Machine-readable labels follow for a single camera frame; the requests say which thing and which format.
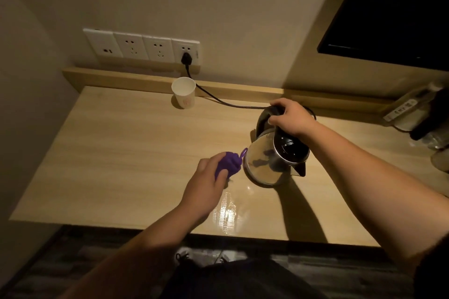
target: electric kettle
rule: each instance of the electric kettle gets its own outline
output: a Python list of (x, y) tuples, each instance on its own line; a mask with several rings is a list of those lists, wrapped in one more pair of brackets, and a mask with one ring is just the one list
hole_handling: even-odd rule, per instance
[(282, 115), (284, 107), (269, 106), (260, 115), (255, 128), (256, 140), (244, 158), (249, 176), (262, 185), (274, 186), (290, 177), (290, 167), (300, 176), (306, 175), (305, 161), (310, 149), (298, 138), (268, 123), (272, 115)]

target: white wall socket panel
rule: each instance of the white wall socket panel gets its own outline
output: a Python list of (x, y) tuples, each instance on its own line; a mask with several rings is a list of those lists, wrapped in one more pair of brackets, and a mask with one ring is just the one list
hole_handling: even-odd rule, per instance
[(174, 63), (170, 38), (142, 36), (148, 58), (154, 62)]
[(114, 36), (123, 53), (123, 57), (148, 60), (142, 35), (114, 32)]
[(188, 52), (192, 56), (192, 65), (201, 65), (203, 57), (201, 53), (201, 45), (199, 41), (188, 41), (185, 39), (172, 39), (173, 54), (175, 63), (181, 63), (184, 52)]
[(97, 56), (123, 57), (112, 31), (84, 28), (83, 32)]

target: paper cup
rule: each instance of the paper cup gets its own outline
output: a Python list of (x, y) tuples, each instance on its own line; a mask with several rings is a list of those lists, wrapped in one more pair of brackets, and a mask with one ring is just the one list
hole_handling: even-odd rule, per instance
[(180, 77), (171, 83), (171, 91), (175, 94), (178, 104), (184, 109), (194, 106), (195, 88), (195, 81), (188, 77)]

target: black tv screen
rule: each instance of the black tv screen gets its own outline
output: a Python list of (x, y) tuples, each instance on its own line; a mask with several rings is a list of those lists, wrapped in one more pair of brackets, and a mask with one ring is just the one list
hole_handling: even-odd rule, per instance
[(449, 0), (345, 0), (318, 52), (449, 71)]

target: purple cloth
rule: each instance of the purple cloth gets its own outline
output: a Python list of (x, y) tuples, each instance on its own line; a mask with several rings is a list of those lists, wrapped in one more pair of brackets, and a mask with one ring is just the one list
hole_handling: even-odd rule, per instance
[(217, 179), (218, 174), (223, 169), (228, 171), (228, 178), (234, 174), (237, 174), (242, 167), (243, 157), (245, 156), (247, 150), (248, 148), (243, 149), (240, 156), (237, 153), (227, 151), (225, 157), (218, 162), (218, 166), (215, 170), (215, 179)]

